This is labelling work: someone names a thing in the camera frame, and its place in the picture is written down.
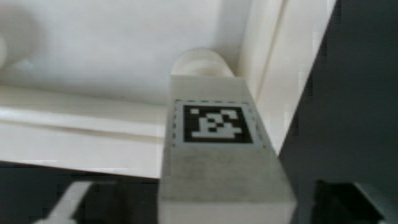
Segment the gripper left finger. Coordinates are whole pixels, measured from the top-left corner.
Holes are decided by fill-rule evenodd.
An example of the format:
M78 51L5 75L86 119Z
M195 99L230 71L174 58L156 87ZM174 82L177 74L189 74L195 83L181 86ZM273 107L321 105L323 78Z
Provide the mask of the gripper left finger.
M70 183L47 216L31 224L78 224L72 215L90 186L92 181Z

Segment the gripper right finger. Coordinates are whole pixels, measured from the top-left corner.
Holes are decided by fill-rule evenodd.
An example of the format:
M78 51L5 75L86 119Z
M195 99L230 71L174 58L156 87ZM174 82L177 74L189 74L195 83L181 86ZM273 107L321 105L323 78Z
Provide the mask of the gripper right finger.
M394 201L387 198L383 192L369 183L355 182L353 185L380 213L381 220L376 224L398 224L398 205L394 204Z

